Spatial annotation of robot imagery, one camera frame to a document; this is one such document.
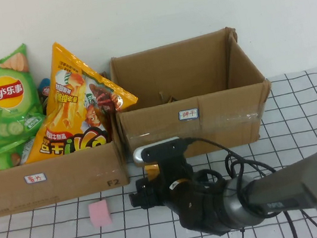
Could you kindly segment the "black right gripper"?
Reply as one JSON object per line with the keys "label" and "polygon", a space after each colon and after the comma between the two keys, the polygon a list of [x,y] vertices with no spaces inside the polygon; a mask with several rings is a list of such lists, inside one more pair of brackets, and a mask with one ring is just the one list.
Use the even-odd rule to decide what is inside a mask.
{"label": "black right gripper", "polygon": [[159,175],[135,182],[137,193],[130,193],[134,208],[150,208],[145,189],[158,191],[162,205],[179,216],[181,226],[201,233],[221,236],[231,231],[223,203],[226,180],[211,169],[193,171],[183,156],[158,163]]}

